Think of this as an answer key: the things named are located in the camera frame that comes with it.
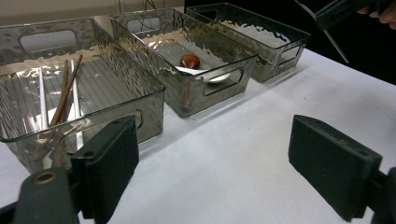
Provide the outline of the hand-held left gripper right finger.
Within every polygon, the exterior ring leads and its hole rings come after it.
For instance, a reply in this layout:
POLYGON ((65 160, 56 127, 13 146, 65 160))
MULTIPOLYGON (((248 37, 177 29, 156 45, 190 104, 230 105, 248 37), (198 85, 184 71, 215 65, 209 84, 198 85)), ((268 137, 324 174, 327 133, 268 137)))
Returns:
POLYGON ((362 217, 382 156, 331 125, 293 117, 289 162, 345 221, 362 217))

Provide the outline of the white table sheet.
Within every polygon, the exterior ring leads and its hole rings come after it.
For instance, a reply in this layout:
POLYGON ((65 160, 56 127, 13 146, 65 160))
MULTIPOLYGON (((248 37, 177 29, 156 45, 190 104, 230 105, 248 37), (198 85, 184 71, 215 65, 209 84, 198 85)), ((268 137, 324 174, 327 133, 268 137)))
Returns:
POLYGON ((166 109, 109 224, 370 224, 345 222, 290 165, 295 115, 396 166, 396 86, 305 51, 292 73, 197 115, 166 109))

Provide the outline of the white spoon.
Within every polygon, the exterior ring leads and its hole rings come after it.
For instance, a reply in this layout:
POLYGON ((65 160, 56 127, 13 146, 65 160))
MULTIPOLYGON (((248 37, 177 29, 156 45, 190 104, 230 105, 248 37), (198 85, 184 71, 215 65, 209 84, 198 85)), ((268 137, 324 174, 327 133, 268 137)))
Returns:
MULTIPOLYGON (((201 70, 201 69, 191 69, 191 68, 186 68, 186 67, 181 67, 181 66, 176 66, 176 69, 180 72, 188 73, 193 76, 197 76, 202 74, 203 72, 206 72, 208 70, 201 70)), ((219 76, 219 77, 213 77, 209 79, 209 83, 220 83, 224 81, 225 79, 229 78, 230 73, 219 76)))

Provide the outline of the brown spoon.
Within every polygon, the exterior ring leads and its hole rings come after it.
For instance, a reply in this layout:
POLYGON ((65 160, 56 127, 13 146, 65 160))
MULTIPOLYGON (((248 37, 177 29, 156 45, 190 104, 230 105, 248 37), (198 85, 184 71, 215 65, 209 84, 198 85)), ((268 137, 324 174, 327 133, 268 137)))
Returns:
MULTIPOLYGON (((200 59, 193 54, 185 54, 179 60, 180 66, 186 69, 186 73, 191 75, 196 75, 198 67, 201 63, 200 59)), ((185 90, 183 93, 182 107, 190 107, 190 97, 191 97, 191 81, 188 79, 185 84, 185 90)))

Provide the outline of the brown chopstick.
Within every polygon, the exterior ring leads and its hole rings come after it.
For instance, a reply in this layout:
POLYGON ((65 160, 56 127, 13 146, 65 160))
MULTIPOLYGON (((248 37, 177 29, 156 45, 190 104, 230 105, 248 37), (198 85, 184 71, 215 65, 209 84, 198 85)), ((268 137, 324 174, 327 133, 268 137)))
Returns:
POLYGON ((64 66, 64 68, 65 68, 65 70, 64 70, 64 80, 66 81, 66 85, 62 87, 61 99, 59 101, 59 104, 58 104, 58 106, 56 108, 56 111, 55 111, 55 113, 54 113, 54 115, 52 117, 52 120, 50 122, 51 126, 54 126, 57 123, 60 123, 60 121, 61 121, 61 117, 63 116, 64 110, 65 110, 65 107, 66 107, 66 101, 68 99, 68 95, 69 95, 69 92, 70 92, 70 90, 72 88, 74 80, 75 80, 75 78, 76 78, 76 76, 78 74, 78 69, 79 69, 79 66, 81 64, 82 58, 83 58, 82 55, 80 55, 78 57, 77 64, 75 65, 74 69, 72 70, 71 75, 68 75, 68 73, 67 73, 67 70, 68 70, 67 63, 64 66))
POLYGON ((58 109, 60 110, 60 114, 58 115, 58 120, 57 123, 62 122, 62 118, 64 116, 64 97, 66 96, 66 87, 68 83, 68 66, 69 62, 68 60, 64 61, 64 76, 63 76, 63 83, 62 83, 62 95, 61 95, 61 101, 58 106, 58 109))

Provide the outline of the clear grey plastic bin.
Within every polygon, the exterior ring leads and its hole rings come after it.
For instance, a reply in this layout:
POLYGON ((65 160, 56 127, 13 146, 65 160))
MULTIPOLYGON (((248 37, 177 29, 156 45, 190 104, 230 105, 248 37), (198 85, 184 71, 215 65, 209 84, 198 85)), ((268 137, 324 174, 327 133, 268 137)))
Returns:
POLYGON ((186 13, 221 34, 256 51, 251 77, 266 82, 291 71, 310 34, 244 8, 216 3, 186 7, 186 13))
POLYGON ((0 28, 0 142, 31 173, 69 166, 84 144, 110 121, 134 116, 137 139, 163 130, 164 86, 90 18, 0 28), (74 118, 69 92, 62 122, 50 125, 68 75, 77 64, 81 117, 74 118), (49 125, 41 129, 38 67, 42 66, 49 125))
POLYGON ((200 21, 173 8, 111 15, 113 35, 142 66, 166 87, 165 102, 182 118, 197 114, 245 91, 257 54, 200 21), (180 72, 179 60, 196 55, 193 76, 180 72), (209 79, 230 73, 220 83, 209 79), (187 80, 191 81, 190 107, 182 107, 187 80))

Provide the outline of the white chopstick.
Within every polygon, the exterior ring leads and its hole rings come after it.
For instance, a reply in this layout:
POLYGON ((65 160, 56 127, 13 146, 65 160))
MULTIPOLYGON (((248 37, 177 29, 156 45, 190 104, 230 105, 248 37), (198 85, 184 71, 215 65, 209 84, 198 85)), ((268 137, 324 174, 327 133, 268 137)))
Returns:
POLYGON ((45 81, 42 66, 38 67, 38 80, 39 80, 39 100, 40 100, 40 118, 41 118, 41 129, 47 129, 49 125, 46 92, 45 92, 45 81))
MULTIPOLYGON (((74 109, 74 118, 78 119, 81 117, 79 96, 78 96, 78 82, 74 79, 72 84, 72 93, 73 93, 73 109, 74 109)), ((75 134, 76 137, 76 149, 82 148, 84 145, 84 137, 82 132, 78 132, 75 134)))

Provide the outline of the beige wooden desk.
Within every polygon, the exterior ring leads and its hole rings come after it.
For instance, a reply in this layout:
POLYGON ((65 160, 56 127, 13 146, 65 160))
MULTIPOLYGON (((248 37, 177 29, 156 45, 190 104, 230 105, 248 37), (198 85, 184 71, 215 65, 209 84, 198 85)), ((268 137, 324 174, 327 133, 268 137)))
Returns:
POLYGON ((0 0, 0 26, 185 6, 185 0, 0 0))

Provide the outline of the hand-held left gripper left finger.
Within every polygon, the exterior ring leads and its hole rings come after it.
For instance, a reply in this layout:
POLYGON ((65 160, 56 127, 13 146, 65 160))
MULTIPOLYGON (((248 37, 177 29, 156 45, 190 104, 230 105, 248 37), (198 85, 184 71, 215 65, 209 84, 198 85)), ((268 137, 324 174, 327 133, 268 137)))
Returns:
POLYGON ((135 117, 110 121, 71 157, 83 216, 107 224, 139 163, 135 117))

